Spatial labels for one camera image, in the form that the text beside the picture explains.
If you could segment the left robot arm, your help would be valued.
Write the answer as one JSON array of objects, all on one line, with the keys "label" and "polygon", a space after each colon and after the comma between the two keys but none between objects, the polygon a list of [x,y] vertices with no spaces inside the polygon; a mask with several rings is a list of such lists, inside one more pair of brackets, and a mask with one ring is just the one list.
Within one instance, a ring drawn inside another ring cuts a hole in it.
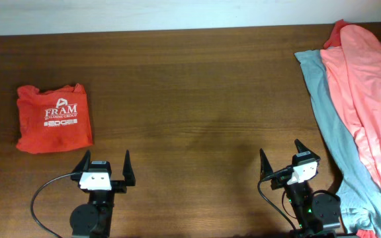
[{"label": "left robot arm", "polygon": [[110,236],[114,197],[127,193],[136,185],[130,153],[127,151],[122,169],[122,180],[111,180],[112,169],[108,161],[92,161],[86,151],[82,160],[72,170],[70,179],[89,195],[86,204],[74,209],[69,223],[73,238],[107,238]]}]

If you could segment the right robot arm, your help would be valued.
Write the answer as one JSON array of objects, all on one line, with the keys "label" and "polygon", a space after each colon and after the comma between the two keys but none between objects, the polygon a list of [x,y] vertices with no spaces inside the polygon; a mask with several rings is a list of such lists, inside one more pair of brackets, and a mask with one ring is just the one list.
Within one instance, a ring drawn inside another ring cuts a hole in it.
[{"label": "right robot arm", "polygon": [[[356,237],[355,233],[338,234],[341,227],[341,199],[327,190],[312,190],[309,181],[318,174],[320,156],[295,139],[297,153],[290,165],[274,171],[263,149],[260,155],[260,179],[257,190],[292,227],[290,236],[296,238]],[[261,190],[261,184],[271,183],[271,189],[283,189],[282,198],[287,198],[294,212],[294,225],[290,214],[274,205]]]}]

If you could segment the salmon pink printed shirt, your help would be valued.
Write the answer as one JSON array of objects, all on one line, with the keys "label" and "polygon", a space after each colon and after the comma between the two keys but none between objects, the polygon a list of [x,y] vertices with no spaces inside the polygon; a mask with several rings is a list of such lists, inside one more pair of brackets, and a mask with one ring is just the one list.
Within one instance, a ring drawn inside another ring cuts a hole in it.
[{"label": "salmon pink printed shirt", "polygon": [[381,43],[355,24],[342,27],[339,38],[338,46],[320,52],[331,99],[381,188]]}]

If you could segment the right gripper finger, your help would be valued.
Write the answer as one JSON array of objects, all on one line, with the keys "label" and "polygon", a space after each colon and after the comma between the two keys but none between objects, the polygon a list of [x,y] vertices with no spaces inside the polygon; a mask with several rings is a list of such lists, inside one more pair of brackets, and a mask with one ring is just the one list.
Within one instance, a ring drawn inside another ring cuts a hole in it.
[{"label": "right gripper finger", "polygon": [[261,168],[260,168],[260,181],[266,181],[271,179],[271,175],[273,174],[273,169],[267,156],[262,148],[259,150]]},{"label": "right gripper finger", "polygon": [[320,161],[320,156],[308,149],[299,139],[294,140],[297,154],[294,155],[294,161]]}]

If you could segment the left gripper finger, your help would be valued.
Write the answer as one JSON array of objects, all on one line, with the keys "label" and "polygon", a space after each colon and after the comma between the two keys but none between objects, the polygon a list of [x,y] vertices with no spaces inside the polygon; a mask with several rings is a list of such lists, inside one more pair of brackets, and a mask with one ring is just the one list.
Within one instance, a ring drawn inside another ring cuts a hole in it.
[{"label": "left gripper finger", "polygon": [[125,158],[124,158],[122,175],[124,177],[124,182],[126,183],[126,185],[136,184],[136,178],[135,178],[134,171],[132,168],[132,163],[130,160],[130,152],[128,150],[126,151]]},{"label": "left gripper finger", "polygon": [[80,162],[75,166],[75,168],[72,170],[73,173],[79,173],[79,172],[85,172],[89,169],[89,163],[91,161],[91,152],[87,150],[83,156],[83,158],[80,160]]}]

